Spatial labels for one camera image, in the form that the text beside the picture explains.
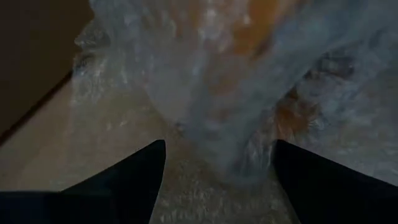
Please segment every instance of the packaging material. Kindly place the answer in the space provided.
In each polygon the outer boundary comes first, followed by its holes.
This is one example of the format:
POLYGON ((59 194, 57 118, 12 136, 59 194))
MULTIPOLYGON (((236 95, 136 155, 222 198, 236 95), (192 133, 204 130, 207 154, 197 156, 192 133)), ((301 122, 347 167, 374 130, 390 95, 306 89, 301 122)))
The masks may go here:
MULTIPOLYGON (((344 144, 368 140, 339 135, 348 122, 378 134, 391 122, 361 113, 379 99, 367 94, 378 74, 395 75, 394 0, 90 3, 96 17, 76 40, 78 119, 100 125, 89 104, 145 93, 222 181, 262 180, 276 138, 346 152, 344 144)), ((383 142, 397 147, 389 132, 383 142)))

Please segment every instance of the plastic wrap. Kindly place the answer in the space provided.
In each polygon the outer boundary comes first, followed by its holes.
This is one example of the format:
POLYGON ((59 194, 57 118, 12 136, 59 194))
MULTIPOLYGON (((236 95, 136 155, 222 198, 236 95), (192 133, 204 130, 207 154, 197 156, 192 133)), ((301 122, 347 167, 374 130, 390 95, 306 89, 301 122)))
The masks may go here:
POLYGON ((94 116, 86 104, 115 91, 146 93, 221 180, 238 185, 264 177, 276 138, 339 145, 336 133, 372 101, 364 86, 394 59, 390 0, 90 3, 96 17, 76 40, 77 113, 94 116))

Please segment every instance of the black object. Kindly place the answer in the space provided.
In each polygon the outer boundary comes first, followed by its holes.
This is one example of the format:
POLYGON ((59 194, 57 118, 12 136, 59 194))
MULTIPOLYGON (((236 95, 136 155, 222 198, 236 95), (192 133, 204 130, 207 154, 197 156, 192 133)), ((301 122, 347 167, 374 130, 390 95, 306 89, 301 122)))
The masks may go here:
POLYGON ((398 223, 398 187, 285 141, 274 167, 301 224, 398 223))
POLYGON ((158 140, 63 192, 1 192, 0 223, 149 223, 165 158, 158 140))

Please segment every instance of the wrapped item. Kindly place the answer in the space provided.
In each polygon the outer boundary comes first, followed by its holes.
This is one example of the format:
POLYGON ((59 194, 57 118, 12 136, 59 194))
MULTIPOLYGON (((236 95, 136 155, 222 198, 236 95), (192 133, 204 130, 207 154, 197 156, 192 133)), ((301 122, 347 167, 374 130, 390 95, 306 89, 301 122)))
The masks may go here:
POLYGON ((225 182, 262 180, 276 138, 313 145, 391 62, 391 0, 91 0, 75 103, 145 92, 225 182))

